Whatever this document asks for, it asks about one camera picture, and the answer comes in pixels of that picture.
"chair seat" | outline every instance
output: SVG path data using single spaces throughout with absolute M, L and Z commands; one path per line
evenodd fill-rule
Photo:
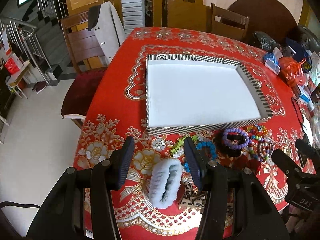
M 61 108 L 62 117 L 85 119 L 93 96 L 106 69 L 91 69 L 76 77 L 63 100 Z

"tiled floor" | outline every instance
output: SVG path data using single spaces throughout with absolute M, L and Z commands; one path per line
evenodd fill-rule
M 40 94 L 31 88 L 29 99 L 15 98 L 9 127 L 0 145 L 0 202 L 41 205 L 66 168 L 72 166 L 80 129 L 62 119 L 61 106 L 73 80 L 60 81 Z M 4 207 L 16 230 L 25 236 L 36 208 Z

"bow print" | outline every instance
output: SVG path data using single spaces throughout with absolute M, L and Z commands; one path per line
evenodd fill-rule
M 275 178 L 275 176 L 277 176 L 277 174 L 278 174 L 278 167 L 277 166 L 274 166 L 273 168 L 271 168 L 268 164 L 264 164 L 263 165 L 263 172 L 269 173 L 269 176 L 264 181 L 264 184 L 263 184 L 264 188 L 267 188 L 267 185 L 270 180 L 274 185 L 278 185 L 278 181 Z

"wooden chair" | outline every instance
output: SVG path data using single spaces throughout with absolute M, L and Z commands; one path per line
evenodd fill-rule
M 78 74 L 70 86 L 62 104 L 61 115 L 70 118 L 82 128 L 92 98 L 100 84 L 106 68 L 93 68 L 81 72 L 78 62 L 91 58 L 104 56 L 94 31 L 88 28 L 70 32 L 72 27 L 88 22 L 88 11 L 72 15 L 61 20 L 64 38 L 66 40 L 71 62 Z
M 201 32 L 211 31 L 211 11 L 209 6 L 203 5 L 203 0 L 168 0 L 168 27 L 195 30 Z M 153 0 L 154 26 L 161 26 L 162 0 Z
M 248 25 L 249 25 L 249 17 L 242 16 L 235 12 L 231 12 L 229 10 L 217 7 L 213 3 L 211 4 L 211 15 L 212 15 L 211 33 L 232 38 L 238 41 L 240 41 L 246 35 Z M 221 17 L 221 20 L 224 20 L 224 21 L 227 20 L 228 24 L 216 21 L 215 20 L 216 16 Z M 243 25 L 244 28 L 239 28 L 239 27 L 229 25 L 229 24 L 233 24 L 232 22 Z

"black cable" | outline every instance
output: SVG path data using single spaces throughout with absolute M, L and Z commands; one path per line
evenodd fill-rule
M 20 203 L 15 203 L 11 201 L 3 201 L 0 203 L 0 209 L 6 206 L 14 206 L 14 207 L 22 207 L 22 208 L 29 208 L 29 207 L 40 208 L 40 206 L 35 204 L 20 204 Z

